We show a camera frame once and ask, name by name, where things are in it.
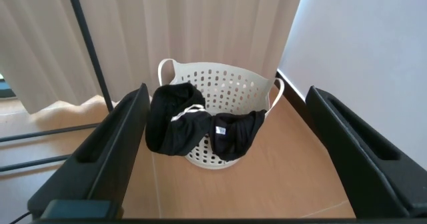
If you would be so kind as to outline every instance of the floor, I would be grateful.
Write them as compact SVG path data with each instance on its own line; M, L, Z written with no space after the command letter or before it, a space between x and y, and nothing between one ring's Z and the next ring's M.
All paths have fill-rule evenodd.
M79 107L55 103L34 115L16 99L0 101L0 135L96 123L106 115L100 97ZM71 153L91 132L0 143L0 165ZM60 165L0 173L0 223L25 213L28 198ZM228 169L201 169L183 157L151 153L143 138L123 208L128 218L354 217L327 151L285 98L248 154Z

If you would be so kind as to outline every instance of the curtain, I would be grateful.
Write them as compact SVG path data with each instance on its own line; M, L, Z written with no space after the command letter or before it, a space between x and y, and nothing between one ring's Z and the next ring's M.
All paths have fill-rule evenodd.
M0 1L1 34L13 39L0 41L8 50L0 50L0 71L29 112L101 94L69 0ZM80 0L113 101L141 82L153 93L164 58L225 63L272 78L299 1ZM163 77L173 78L171 67Z

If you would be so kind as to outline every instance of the laundry basket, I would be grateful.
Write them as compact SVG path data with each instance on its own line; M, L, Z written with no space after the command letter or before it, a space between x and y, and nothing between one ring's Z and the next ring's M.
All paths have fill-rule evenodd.
M285 84L281 79L278 96L270 107L268 93L274 80L267 80L251 71L220 63L178 63L173 59L164 59L159 64L158 75L161 81L161 70L167 61L172 61L175 78L170 84L191 83L205 97L206 110L211 114L232 113L247 114L250 111L272 110L282 96ZM188 161L206 169L223 169L235 164L223 161L212 152L209 136L206 134L200 143L185 156Z

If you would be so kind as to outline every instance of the black garment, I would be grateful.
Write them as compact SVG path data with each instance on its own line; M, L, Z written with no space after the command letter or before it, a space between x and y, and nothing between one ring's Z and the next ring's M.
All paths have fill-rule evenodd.
M220 113L212 117L209 137L212 151L221 160L233 161L246 154L264 122L266 110L247 115Z
M206 111L186 113L193 104L205 106L203 95L190 83L159 87L151 101L145 141L151 151L166 155L187 155L209 131L211 115Z

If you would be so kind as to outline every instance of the metal rod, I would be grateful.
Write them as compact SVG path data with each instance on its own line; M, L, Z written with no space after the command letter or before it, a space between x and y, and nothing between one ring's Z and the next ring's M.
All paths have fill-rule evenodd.
M83 9L80 5L80 0L70 0L71 5L74 9L74 14L79 23L81 34L83 35L83 39L85 40L87 52L92 61L93 69L95 70L96 77L98 78L99 86L101 87L102 95L104 96L105 103L107 104L108 111L113 111L113 103L111 102L111 98L109 96L107 84L105 84L104 76L102 75L101 66L99 65L98 56L96 55L95 47L93 46L91 34L89 32L89 28L87 27L86 18L83 14Z
M56 162L56 161L63 161L63 160L66 160L70 156L71 156L71 154L68 154L68 155L62 155L62 156L57 156L57 157L50 157L50 158L40 159L40 160L36 160L36 161L28 161L28 162L25 162L25 163L18 163L18 164L8 165L8 166L0 167L0 172L11 171L11 170L15 170L15 169L24 168L24 167L32 167L32 166L35 166L35 165L52 163L52 162Z
M36 133L27 133L27 134L21 134L21 135L14 135L10 137L2 137L0 138L0 143L5 141L13 141L13 140L19 140L19 139L25 139L25 138L31 138L31 137L40 137L44 135L64 133L68 131L78 131L83 129L89 129L89 128L97 127L98 125L99 123L94 123L94 124L88 124L88 125L80 125L76 127L66 127L66 128L60 128L60 129L49 130L49 131L39 131Z

